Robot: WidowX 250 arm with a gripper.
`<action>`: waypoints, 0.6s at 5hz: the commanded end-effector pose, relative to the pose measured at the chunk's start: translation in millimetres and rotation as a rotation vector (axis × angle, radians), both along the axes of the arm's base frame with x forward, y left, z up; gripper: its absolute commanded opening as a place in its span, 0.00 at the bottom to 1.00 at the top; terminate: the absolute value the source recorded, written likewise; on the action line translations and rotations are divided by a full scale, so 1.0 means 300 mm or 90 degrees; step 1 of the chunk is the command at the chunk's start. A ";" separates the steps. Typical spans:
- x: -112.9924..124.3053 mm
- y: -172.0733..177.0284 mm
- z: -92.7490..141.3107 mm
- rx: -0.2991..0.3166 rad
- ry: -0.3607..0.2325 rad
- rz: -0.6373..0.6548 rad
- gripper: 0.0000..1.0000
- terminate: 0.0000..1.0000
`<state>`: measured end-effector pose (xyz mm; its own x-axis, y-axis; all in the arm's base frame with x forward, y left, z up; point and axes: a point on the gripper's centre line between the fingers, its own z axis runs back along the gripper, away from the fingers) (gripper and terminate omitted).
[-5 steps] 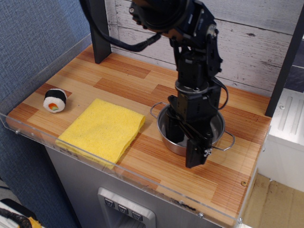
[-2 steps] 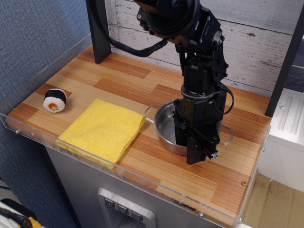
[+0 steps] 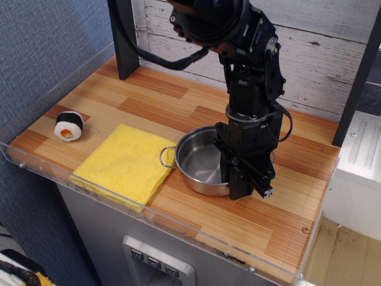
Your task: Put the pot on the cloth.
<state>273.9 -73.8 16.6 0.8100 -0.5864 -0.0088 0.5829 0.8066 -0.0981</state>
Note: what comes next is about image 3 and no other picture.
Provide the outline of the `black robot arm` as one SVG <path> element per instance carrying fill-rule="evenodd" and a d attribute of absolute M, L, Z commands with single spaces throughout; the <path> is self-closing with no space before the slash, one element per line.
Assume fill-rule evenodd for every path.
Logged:
<path fill-rule="evenodd" d="M 276 29 L 249 1 L 172 1 L 170 21 L 180 37 L 218 54 L 229 94 L 228 123 L 217 123 L 221 177 L 229 197 L 272 194 L 271 155 L 287 111 L 277 102 L 285 78 Z"/>

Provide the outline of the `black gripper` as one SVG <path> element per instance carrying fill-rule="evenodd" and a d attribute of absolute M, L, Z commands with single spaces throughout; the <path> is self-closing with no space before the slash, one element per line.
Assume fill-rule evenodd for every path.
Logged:
<path fill-rule="evenodd" d="M 275 171 L 271 154 L 277 148 L 282 113 L 275 111 L 263 121 L 234 121 L 215 124 L 214 143 L 220 150 L 222 182 L 229 182 L 229 198 L 238 200 L 256 190 L 263 198 L 273 195 Z"/>

